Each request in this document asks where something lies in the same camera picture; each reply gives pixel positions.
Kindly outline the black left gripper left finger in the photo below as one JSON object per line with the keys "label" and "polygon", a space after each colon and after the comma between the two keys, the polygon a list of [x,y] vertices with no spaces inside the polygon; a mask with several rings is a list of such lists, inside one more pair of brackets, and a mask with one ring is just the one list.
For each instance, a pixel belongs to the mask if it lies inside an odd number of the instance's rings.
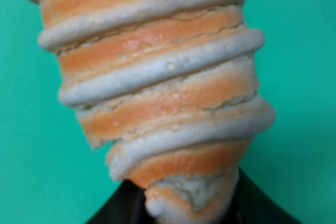
{"label": "black left gripper left finger", "polygon": [[145,208],[144,189],[123,181],[87,224],[154,224]]}

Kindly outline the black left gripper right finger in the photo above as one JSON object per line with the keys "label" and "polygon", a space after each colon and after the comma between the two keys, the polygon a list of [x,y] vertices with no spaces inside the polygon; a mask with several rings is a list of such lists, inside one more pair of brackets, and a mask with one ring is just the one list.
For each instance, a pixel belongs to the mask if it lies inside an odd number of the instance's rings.
{"label": "black left gripper right finger", "polygon": [[241,169],[232,195],[216,223],[300,224],[268,197]]}

